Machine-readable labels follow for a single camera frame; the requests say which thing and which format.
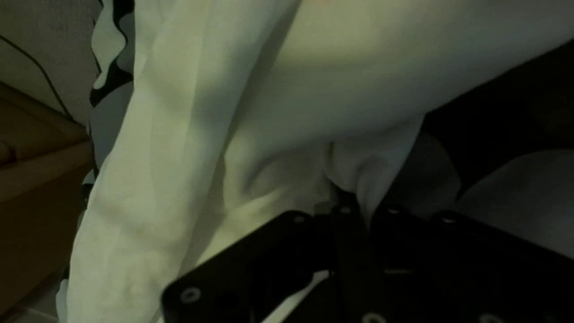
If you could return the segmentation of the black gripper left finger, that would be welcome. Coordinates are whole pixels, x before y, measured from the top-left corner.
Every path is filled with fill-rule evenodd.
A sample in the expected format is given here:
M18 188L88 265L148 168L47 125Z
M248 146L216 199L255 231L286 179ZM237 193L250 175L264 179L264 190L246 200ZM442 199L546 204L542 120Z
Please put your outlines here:
M350 204L330 213L286 211L169 283L165 323L262 323L318 272L345 290L361 215Z

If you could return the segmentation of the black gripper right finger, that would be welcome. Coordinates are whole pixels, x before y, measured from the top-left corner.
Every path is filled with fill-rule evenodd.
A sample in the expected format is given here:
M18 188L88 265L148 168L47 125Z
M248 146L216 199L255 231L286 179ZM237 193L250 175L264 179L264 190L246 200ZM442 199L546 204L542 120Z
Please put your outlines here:
M399 323L574 323L574 260L443 209L382 204L372 238Z

